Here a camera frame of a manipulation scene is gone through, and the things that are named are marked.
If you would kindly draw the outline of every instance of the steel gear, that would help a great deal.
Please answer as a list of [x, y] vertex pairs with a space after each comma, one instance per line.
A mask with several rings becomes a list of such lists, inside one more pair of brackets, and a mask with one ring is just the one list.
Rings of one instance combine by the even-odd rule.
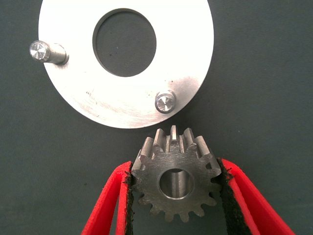
[[155, 139], [144, 142], [132, 168], [133, 188], [144, 194], [139, 203], [152, 204], [151, 214], [164, 211], [168, 222], [179, 214], [188, 222], [189, 212], [204, 216], [202, 204], [216, 205], [209, 193], [220, 190], [211, 182], [220, 173], [202, 136], [194, 138], [190, 128], [179, 136], [172, 126], [169, 136], [158, 129]]

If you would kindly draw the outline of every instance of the plate hole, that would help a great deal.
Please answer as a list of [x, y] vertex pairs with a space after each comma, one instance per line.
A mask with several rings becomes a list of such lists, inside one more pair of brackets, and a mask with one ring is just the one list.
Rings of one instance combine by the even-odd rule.
[[168, 198], [182, 199], [192, 191], [193, 180], [187, 171], [175, 168], [163, 173], [159, 185]]
[[109, 72], [130, 77], [152, 62], [157, 38], [149, 21], [130, 9], [106, 14], [93, 34], [93, 49], [99, 63]]

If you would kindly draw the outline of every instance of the gear tooth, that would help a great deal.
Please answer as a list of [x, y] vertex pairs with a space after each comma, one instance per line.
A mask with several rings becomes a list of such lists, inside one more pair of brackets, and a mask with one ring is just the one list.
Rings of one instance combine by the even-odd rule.
[[174, 219], [174, 214], [172, 212], [166, 211], [165, 212], [165, 221], [172, 222]]
[[196, 143], [191, 143], [188, 147], [186, 152], [197, 152], [197, 144]]
[[140, 184], [134, 184], [134, 185], [132, 186], [132, 189], [133, 189], [134, 191], [137, 191], [137, 192], [141, 192], [141, 191], [142, 191], [142, 188], [141, 188]]
[[156, 149], [156, 146], [160, 147], [163, 152], [165, 152], [165, 145], [166, 145], [166, 135], [162, 129], [157, 129], [155, 140], [153, 142], [153, 149]]
[[177, 135], [177, 129], [176, 129], [176, 126], [172, 126], [172, 128], [171, 128], [171, 135], [170, 135], [171, 137], [170, 137], [170, 143], [172, 143], [172, 142], [178, 142], [178, 139], [179, 139], [179, 137], [178, 137], [178, 135]]
[[182, 222], [187, 223], [189, 221], [189, 214], [187, 212], [183, 212], [179, 214]]
[[187, 150], [186, 141], [184, 135], [179, 136], [180, 152], [184, 153]]
[[161, 210], [159, 208], [157, 208], [156, 206], [152, 205], [152, 208], [150, 209], [150, 214], [152, 215], [157, 215], [159, 214]]
[[198, 136], [195, 138], [195, 143], [197, 144], [198, 146], [198, 149], [199, 149], [199, 152], [200, 152], [200, 156], [206, 156], [206, 155], [209, 155], [210, 154], [210, 150], [209, 148], [207, 147], [205, 141], [204, 141], [204, 138], [203, 136]]
[[176, 126], [172, 126], [171, 128], [171, 134], [168, 137], [168, 150], [171, 153], [181, 153], [180, 148], [180, 140], [179, 135], [177, 134]]
[[206, 201], [204, 202], [204, 204], [207, 204], [208, 206], [215, 206], [217, 204], [217, 202], [215, 201], [215, 199], [213, 197], [208, 196], [208, 198], [206, 199]]
[[209, 175], [211, 178], [215, 178], [215, 177], [219, 176], [222, 172], [221, 169], [216, 169], [216, 168], [215, 169], [209, 169], [208, 171], [209, 171]]
[[147, 137], [145, 142], [143, 143], [140, 155], [151, 158], [152, 157], [152, 145], [153, 145], [153, 139], [150, 137]]
[[133, 175], [134, 177], [137, 178], [139, 174], [140, 174], [140, 170], [132, 169], [132, 175]]
[[219, 192], [222, 190], [222, 186], [216, 183], [210, 183], [210, 192]]
[[133, 172], [134, 170], [141, 170], [141, 169], [143, 168], [142, 162], [141, 162], [141, 160], [139, 159], [140, 152], [141, 152], [141, 150], [139, 151], [139, 153], [138, 153], [138, 155], [137, 155], [137, 157], [136, 157], [136, 160], [135, 160], [135, 162], [134, 162], [134, 164], [133, 164], [132, 172]]
[[149, 204], [149, 200], [145, 197], [145, 195], [143, 197], [140, 197], [139, 200], [138, 200], [138, 203], [141, 204], [141, 205], [147, 205]]
[[189, 147], [192, 143], [195, 142], [195, 137], [194, 137], [194, 134], [192, 133], [191, 128], [187, 128], [187, 129], [184, 131], [184, 134], [183, 134], [183, 135], [184, 135], [184, 137], [185, 137], [187, 147]]
[[150, 158], [149, 157], [146, 157], [145, 155], [140, 155], [139, 156], [139, 160], [141, 161], [141, 163], [143, 165], [147, 165], [148, 162], [150, 161]]
[[199, 208], [197, 208], [196, 210], [194, 210], [194, 213], [195, 213], [197, 216], [199, 216], [199, 217], [203, 217], [203, 216], [204, 216], [204, 210], [203, 210], [201, 207], [199, 207]]

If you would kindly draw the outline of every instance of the circular plate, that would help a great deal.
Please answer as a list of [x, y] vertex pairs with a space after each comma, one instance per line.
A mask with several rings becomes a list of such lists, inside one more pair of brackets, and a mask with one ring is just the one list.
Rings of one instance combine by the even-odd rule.
[[[93, 49], [98, 22], [117, 9], [140, 13], [156, 34], [151, 64], [132, 77], [105, 70]], [[207, 0], [43, 0], [39, 20], [39, 40], [59, 43], [69, 54], [65, 65], [45, 63], [58, 92], [78, 112], [117, 128], [150, 126], [181, 110], [206, 77], [213, 37]], [[163, 90], [177, 97], [169, 114], [155, 108]]]

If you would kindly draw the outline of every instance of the clamp jaw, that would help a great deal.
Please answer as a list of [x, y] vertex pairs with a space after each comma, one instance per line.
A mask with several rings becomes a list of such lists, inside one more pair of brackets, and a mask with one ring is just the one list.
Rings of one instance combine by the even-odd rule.
[[[182, 153], [190, 151], [188, 150], [189, 148], [193, 149], [193, 155], [183, 155]], [[171, 156], [171, 150], [174, 149], [176, 153]], [[165, 156], [169, 157], [169, 162], [166, 161]], [[205, 182], [210, 182], [203, 186], [193, 181], [193, 187], [201, 186], [202, 188], [193, 188], [192, 190], [196, 192], [198, 192], [198, 190], [200, 190], [200, 192], [204, 190], [207, 192], [207, 194], [204, 195], [199, 193], [201, 197], [198, 199], [202, 204], [205, 197], [206, 199], [209, 198], [209, 202], [212, 203], [214, 199], [209, 196], [209, 192], [221, 189], [221, 198], [229, 235], [294, 235], [294, 232], [276, 213], [238, 166], [225, 159], [215, 159], [212, 152], [206, 147], [202, 137], [193, 138], [191, 129], [187, 129], [182, 136], [178, 136], [175, 126], [172, 127], [171, 135], [169, 136], [166, 136], [164, 132], [159, 129], [154, 140], [147, 138], [133, 167], [131, 162], [127, 162], [114, 170], [100, 194], [86, 226], [82, 231], [82, 235], [109, 234], [118, 197], [119, 205], [115, 234], [132, 235], [132, 187], [144, 193], [144, 197], [141, 199], [144, 204], [147, 202], [153, 205], [152, 214], [160, 210], [165, 210], [162, 208], [163, 202], [170, 205], [170, 210], [165, 212], [166, 214], [171, 212], [171, 216], [165, 216], [167, 221], [170, 221], [172, 214], [178, 213], [182, 221], [187, 222], [188, 217], [185, 216], [185, 212], [182, 210], [180, 204], [171, 204], [171, 202], [174, 201], [172, 200], [174, 197], [178, 197], [176, 201], [185, 199], [184, 201], [186, 203], [192, 202], [193, 197], [197, 197], [197, 193], [191, 193], [193, 191], [190, 190], [190, 183], [188, 183], [190, 180], [186, 177], [186, 173], [184, 172], [186, 171], [188, 174], [192, 174], [191, 177], [196, 177], [196, 179], [199, 177], [198, 172], [195, 173], [194, 169], [187, 167], [185, 163], [188, 162], [186, 159], [189, 159], [189, 163], [191, 164], [197, 166], [201, 164], [198, 164], [198, 162], [195, 163], [195, 159], [190, 160], [190, 156], [193, 156], [197, 161], [200, 161], [200, 163], [204, 160], [206, 163], [204, 164], [204, 168], [200, 167], [198, 170], [203, 170], [200, 175], [205, 175], [207, 177], [207, 181]], [[154, 160], [158, 159], [159, 163], [155, 166], [155, 169], [160, 171], [159, 174], [157, 173], [158, 171], [155, 173], [151, 171], [153, 164], [155, 164]], [[170, 182], [170, 186], [175, 190], [169, 190], [168, 187], [161, 186], [162, 184], [156, 187], [153, 180], [161, 179], [162, 174], [171, 169], [180, 169], [181, 171], [170, 171], [168, 175], [165, 175], [166, 180], [162, 184], [166, 185]], [[157, 176], [152, 179], [143, 177], [147, 176], [145, 173], [147, 173], [148, 170], [151, 174]], [[215, 180], [219, 183], [221, 188], [211, 182], [211, 178], [213, 177], [216, 177]], [[194, 211], [197, 215], [201, 216], [202, 212], [199, 211], [197, 204], [195, 205], [195, 207], [187, 207], [187, 210]]]

